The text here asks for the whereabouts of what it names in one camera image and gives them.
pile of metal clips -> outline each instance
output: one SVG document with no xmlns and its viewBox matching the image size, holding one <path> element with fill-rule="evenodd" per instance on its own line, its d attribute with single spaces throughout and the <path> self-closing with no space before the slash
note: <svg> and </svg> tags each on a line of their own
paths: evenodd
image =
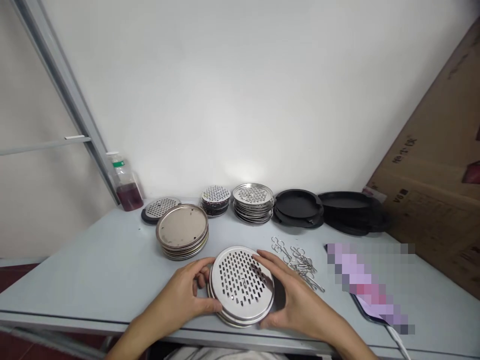
<svg viewBox="0 0 480 360">
<path fill-rule="evenodd" d="M 271 245 L 273 251 L 277 254 L 283 253 L 283 262 L 287 264 L 290 269 L 296 271 L 312 290 L 320 290 L 322 293 L 325 292 L 325 289 L 314 280 L 314 274 L 317 273 L 317 269 L 314 267 L 312 259 L 305 255 L 305 250 L 301 247 L 290 246 L 292 252 L 292 255 L 290 255 L 282 240 L 279 240 L 276 236 L 272 236 L 271 241 L 273 242 Z"/>
</svg>

white wall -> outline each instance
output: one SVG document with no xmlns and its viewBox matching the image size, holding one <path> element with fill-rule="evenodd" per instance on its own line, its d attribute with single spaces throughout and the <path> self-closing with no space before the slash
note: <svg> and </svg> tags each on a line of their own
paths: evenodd
<svg viewBox="0 0 480 360">
<path fill-rule="evenodd" d="M 466 0 L 44 0 L 145 194 L 360 190 L 478 16 Z"/>
<path fill-rule="evenodd" d="M 2 149 L 77 134 L 9 0 L 0 0 L 0 124 Z M 82 144 L 1 156 L 0 174 L 0 258 L 49 256 L 114 206 Z"/>
</svg>

dark floor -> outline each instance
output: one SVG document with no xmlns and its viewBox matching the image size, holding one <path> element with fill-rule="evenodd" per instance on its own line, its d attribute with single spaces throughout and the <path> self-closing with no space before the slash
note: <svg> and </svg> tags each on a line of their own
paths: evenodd
<svg viewBox="0 0 480 360">
<path fill-rule="evenodd" d="M 38 264 L 0 267 L 0 293 L 18 281 Z M 71 338 L 99 349 L 105 336 L 68 333 Z M 22 340 L 0 332 L 0 359 L 2 360 L 76 360 L 77 357 L 64 354 L 48 347 Z"/>
</svg>

finger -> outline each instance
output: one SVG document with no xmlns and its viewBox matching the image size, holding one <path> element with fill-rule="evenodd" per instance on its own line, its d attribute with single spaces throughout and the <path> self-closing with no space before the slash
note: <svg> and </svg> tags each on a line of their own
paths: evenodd
<svg viewBox="0 0 480 360">
<path fill-rule="evenodd" d="M 200 272 L 203 274 L 205 281 L 208 283 L 210 281 L 210 268 L 208 266 L 204 266 Z"/>
<path fill-rule="evenodd" d="M 287 318 L 284 310 L 272 312 L 260 322 L 260 329 L 287 327 Z"/>
<path fill-rule="evenodd" d="M 194 276 L 198 274 L 203 267 L 207 266 L 208 264 L 213 264 L 214 261 L 214 257 L 204 257 L 203 259 L 189 263 L 186 268 L 188 269 L 188 272 L 191 274 L 191 277 L 193 279 Z"/>
<path fill-rule="evenodd" d="M 258 256 L 258 255 L 252 255 L 253 256 L 253 259 L 255 259 L 256 261 L 258 261 L 260 264 L 262 264 L 264 267 L 266 267 L 268 270 L 270 270 L 270 272 L 275 275 L 275 277 L 281 281 L 281 283 L 283 284 L 283 286 L 286 285 L 286 283 L 288 282 L 289 278 L 289 274 L 287 274 L 285 271 L 283 271 L 281 268 L 279 268 L 277 265 L 275 265 L 273 262 L 271 262 L 270 260 L 264 258 L 264 257 L 261 257 L 261 256 Z"/>
<path fill-rule="evenodd" d="M 199 287 L 200 289 L 203 289 L 203 288 L 205 287 L 205 285 L 206 285 L 204 275 L 203 275 L 201 272 L 199 272 L 199 273 L 196 275 L 196 279 L 197 279 L 197 282 L 198 282 L 198 287 Z"/>
<path fill-rule="evenodd" d="M 283 261 L 277 255 L 265 250 L 257 250 L 256 252 L 259 253 L 263 258 L 270 260 L 272 263 L 277 265 L 280 269 L 282 269 L 286 273 L 288 274 L 295 273 L 295 271 L 289 268 L 289 266 L 285 263 L 285 261 Z"/>
<path fill-rule="evenodd" d="M 195 314 L 212 314 L 222 311 L 222 304 L 214 298 L 204 297 L 195 299 Z"/>
</svg>

plastic bottle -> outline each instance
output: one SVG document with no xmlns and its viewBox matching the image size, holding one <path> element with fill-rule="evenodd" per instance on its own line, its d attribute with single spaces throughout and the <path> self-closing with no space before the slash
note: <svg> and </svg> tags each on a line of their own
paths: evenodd
<svg viewBox="0 0 480 360">
<path fill-rule="evenodd" d="M 139 187 L 130 167 L 125 164 L 124 158 L 118 151 L 107 152 L 106 155 L 115 169 L 113 183 L 123 210 L 132 211 L 144 205 Z"/>
</svg>

